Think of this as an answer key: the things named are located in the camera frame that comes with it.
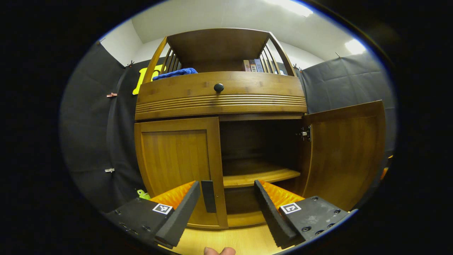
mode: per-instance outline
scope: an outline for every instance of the ceiling light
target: ceiling light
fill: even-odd
[[[363,47],[363,45],[356,39],[350,40],[344,45],[352,54],[360,54],[366,50],[365,47]]]
[[[285,8],[286,10],[292,11],[304,17],[308,17],[313,12],[303,6],[301,3],[292,1],[292,0],[264,0],[270,4],[280,5],[281,7]]]

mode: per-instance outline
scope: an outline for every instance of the black fabric backdrop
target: black fabric backdrop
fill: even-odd
[[[148,61],[124,67],[105,48],[93,45],[72,74],[60,108],[64,160],[82,194],[109,212],[145,189],[134,146],[139,70]],[[107,98],[111,92],[115,98]],[[114,168],[112,173],[105,169]]]
[[[396,142],[396,99],[384,67],[368,52],[325,61],[298,72],[308,113],[317,113],[382,100],[386,114],[386,145],[372,188],[356,205],[360,207],[378,186],[387,158]]]

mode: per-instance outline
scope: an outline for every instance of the wooden cabinet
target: wooden cabinet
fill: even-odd
[[[307,136],[299,135],[302,128]],[[253,194],[256,179],[351,210],[377,174],[385,117],[376,101],[301,119],[136,123],[135,139],[150,195],[213,180],[217,213],[207,213],[201,197],[189,226],[228,228],[265,222]]]
[[[140,173],[151,197],[190,181],[212,180],[217,213],[208,213],[203,194],[189,226],[226,228],[218,118],[135,124]]]
[[[268,42],[288,75],[274,73]],[[384,153],[381,101],[306,114],[302,86],[269,32],[207,29],[172,35],[148,70],[154,70],[167,43],[162,71],[196,67],[200,73],[151,82],[147,71],[137,99],[135,144],[150,196],[212,180],[216,213],[207,212],[202,195],[188,226],[265,223],[253,193],[256,179],[304,197],[320,196],[344,210],[365,194]],[[261,59],[267,72],[242,72],[243,59]],[[223,91],[213,89],[217,83]]]

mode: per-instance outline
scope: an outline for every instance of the black knob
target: black knob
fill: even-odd
[[[222,92],[222,90],[224,89],[225,87],[223,86],[222,83],[217,83],[216,85],[214,85],[214,90],[217,91],[217,92]]]

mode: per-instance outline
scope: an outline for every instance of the book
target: book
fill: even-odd
[[[256,70],[260,73],[264,73],[263,65],[260,59],[255,59]]]
[[[244,63],[242,64],[242,71],[246,71],[246,72],[252,71],[250,69],[250,62],[248,60],[244,60]]]
[[[250,69],[252,69],[252,72],[258,72],[256,70],[255,60],[254,59],[249,59],[249,63],[250,63]]]

